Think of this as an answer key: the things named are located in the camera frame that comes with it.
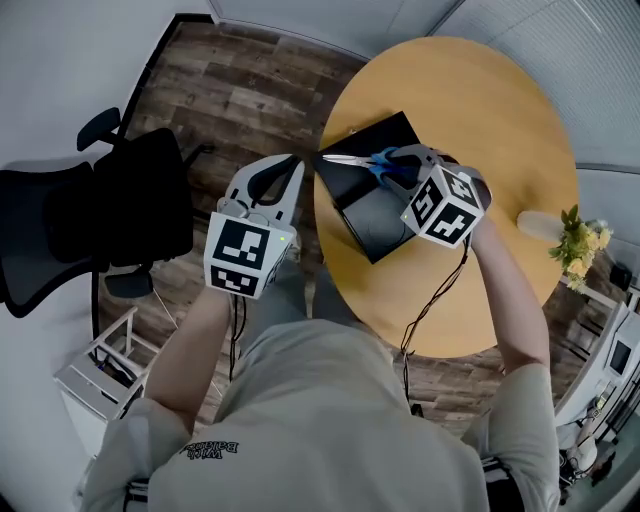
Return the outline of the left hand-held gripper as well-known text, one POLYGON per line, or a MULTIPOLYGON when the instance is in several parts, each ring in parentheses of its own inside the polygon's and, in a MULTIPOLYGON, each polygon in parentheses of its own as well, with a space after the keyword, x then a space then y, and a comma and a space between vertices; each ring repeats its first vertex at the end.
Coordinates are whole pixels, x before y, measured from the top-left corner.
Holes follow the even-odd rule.
POLYGON ((285 224, 292 223, 304 171, 299 157, 279 154, 234 174, 227 198, 210 217, 203 257, 208 287, 251 299, 262 295, 294 241, 294 228, 285 224), (279 179, 275 196, 265 199, 279 179), (275 219, 244 204, 274 206, 275 219))

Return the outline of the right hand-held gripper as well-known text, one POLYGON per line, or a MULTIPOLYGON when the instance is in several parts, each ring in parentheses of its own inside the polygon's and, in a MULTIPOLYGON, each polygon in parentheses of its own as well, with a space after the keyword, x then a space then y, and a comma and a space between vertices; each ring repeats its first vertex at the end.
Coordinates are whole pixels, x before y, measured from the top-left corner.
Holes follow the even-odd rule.
POLYGON ((483 218, 492 194, 477 169, 441 162, 440 155, 423 144, 400 147, 394 163, 417 170, 416 185, 406 188, 388 177, 387 186, 397 196, 409 196, 400 220, 411 232, 454 249, 483 218))

